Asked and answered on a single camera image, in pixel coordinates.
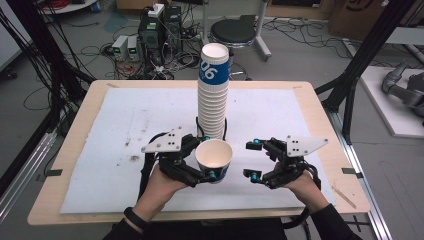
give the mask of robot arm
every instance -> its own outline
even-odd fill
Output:
[[[423,92],[419,91],[419,89],[420,87],[424,89],[423,74],[411,76],[409,78],[407,89],[399,87],[396,84],[402,78],[402,73],[405,71],[407,66],[407,63],[404,61],[396,66],[393,71],[389,72],[383,79],[381,90],[384,93],[399,98],[408,107],[422,107],[424,104],[424,94]]]

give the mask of chair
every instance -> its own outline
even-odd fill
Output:
[[[243,48],[250,46],[255,39],[256,32],[253,29],[253,25],[241,20],[225,19],[216,22],[212,25],[210,36],[214,42],[221,43],[228,47],[230,57],[230,79],[232,80],[234,75],[244,74],[244,80],[251,80],[246,70],[237,63],[233,62],[235,48]],[[242,70],[241,72],[231,73],[231,67],[237,65]]]

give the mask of human hand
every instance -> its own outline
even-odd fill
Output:
[[[133,211],[144,221],[149,222],[165,207],[165,204],[171,200],[178,190],[186,187],[187,185],[184,183],[166,176],[159,169],[159,165],[156,165],[153,168],[146,190],[134,206]]]
[[[302,175],[296,180],[287,183],[283,187],[290,189],[311,213],[317,212],[329,204],[307,170],[304,170]]]

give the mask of cup rim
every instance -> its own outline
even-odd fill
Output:
[[[213,139],[209,139],[209,140],[203,141],[202,143],[200,143],[200,144],[199,144],[199,146],[197,146],[196,151],[195,151],[195,157],[196,157],[197,162],[198,162],[199,164],[202,164],[202,165],[203,165],[203,166],[205,166],[205,167],[209,167],[209,166],[207,166],[206,164],[202,163],[202,162],[199,160],[198,151],[199,151],[199,149],[202,149],[202,147],[204,147],[207,143],[209,143],[209,144],[210,144],[211,142],[219,142],[220,144],[224,144],[224,145],[225,145],[225,147],[227,148],[226,150],[231,151],[231,152],[229,152],[229,153],[230,153],[230,156],[229,156],[228,160],[225,162],[225,164],[223,164],[223,165],[222,165],[222,166],[220,166],[220,167],[225,167],[225,166],[227,166],[227,165],[231,162],[231,159],[233,158],[233,154],[234,154],[233,149],[232,149],[231,145],[230,145],[230,144],[228,144],[226,141],[221,140],[221,139],[216,139],[216,138],[213,138]]]

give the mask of wooden table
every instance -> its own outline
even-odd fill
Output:
[[[94,82],[85,97],[74,123],[60,149],[52,169],[63,169],[60,176],[48,177],[28,216],[31,225],[118,222],[123,214],[60,214],[76,161],[103,103],[109,88],[197,88],[197,81],[116,81]],[[231,81],[229,88],[293,90],[311,136],[327,136],[329,144],[318,150],[318,155],[336,197],[336,209],[341,214],[366,213],[368,200],[356,175],[344,174],[351,168],[333,127],[325,114],[311,84],[286,81]],[[198,220],[296,215],[302,209],[252,209],[233,211],[163,212],[154,220]]]

